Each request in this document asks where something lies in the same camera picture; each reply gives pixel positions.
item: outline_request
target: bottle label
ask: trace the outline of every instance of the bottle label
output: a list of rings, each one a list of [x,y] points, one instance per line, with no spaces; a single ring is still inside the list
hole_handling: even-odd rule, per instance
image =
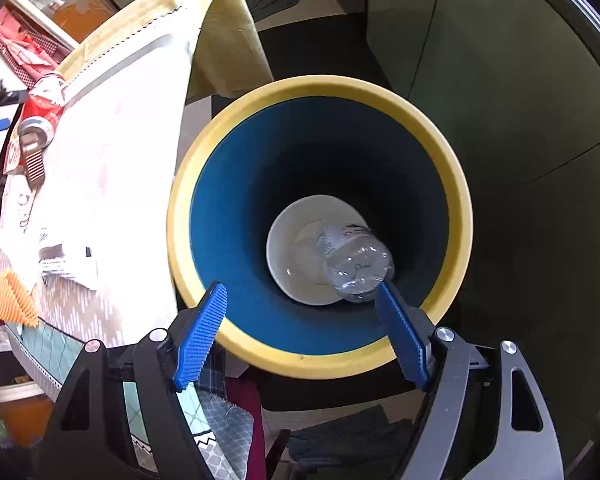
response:
[[[335,251],[350,241],[362,236],[371,236],[369,228],[357,224],[348,224],[344,227],[324,227],[324,255],[331,256]]]

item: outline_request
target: orange textured object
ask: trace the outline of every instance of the orange textured object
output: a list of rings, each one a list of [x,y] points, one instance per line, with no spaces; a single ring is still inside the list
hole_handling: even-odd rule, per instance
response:
[[[33,300],[11,269],[0,273],[0,319],[38,326],[38,313]]]

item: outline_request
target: blue gripper pad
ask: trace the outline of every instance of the blue gripper pad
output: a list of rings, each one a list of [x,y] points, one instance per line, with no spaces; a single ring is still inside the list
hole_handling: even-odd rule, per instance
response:
[[[202,365],[216,338],[218,327],[224,319],[226,306],[226,287],[222,283],[213,282],[198,306],[186,312],[190,315],[189,319],[178,331],[179,333],[174,334],[178,359],[173,382],[179,391],[184,390],[189,383],[198,380]]]
[[[435,329],[433,323],[423,310],[407,305],[390,282],[382,282],[378,286],[376,312],[404,377],[415,383],[417,388],[424,389],[433,370],[429,341]]]

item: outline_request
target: plastic bottle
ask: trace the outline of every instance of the plastic bottle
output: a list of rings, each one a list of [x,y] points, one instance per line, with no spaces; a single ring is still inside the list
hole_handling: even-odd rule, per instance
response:
[[[326,225],[316,243],[326,281],[347,301],[372,300],[380,282],[394,275],[389,249],[367,227]]]

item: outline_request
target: yellow bin rim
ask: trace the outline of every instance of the yellow bin rim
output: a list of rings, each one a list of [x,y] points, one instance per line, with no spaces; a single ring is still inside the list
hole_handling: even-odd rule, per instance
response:
[[[436,126],[410,102],[372,83],[335,75],[292,77],[257,88],[228,105],[196,137],[176,174],[167,213],[169,263],[185,304],[195,307],[205,293],[190,250],[189,215],[193,192],[207,159],[243,120],[271,105],[309,96],[350,99],[384,112],[418,139],[435,164],[446,194],[448,242],[438,278],[421,308],[433,323],[438,323],[458,293],[471,252],[471,198],[460,163]],[[249,364],[300,379],[352,376],[395,359],[386,336],[347,352],[304,355],[268,346],[227,318],[220,325],[216,341]]]

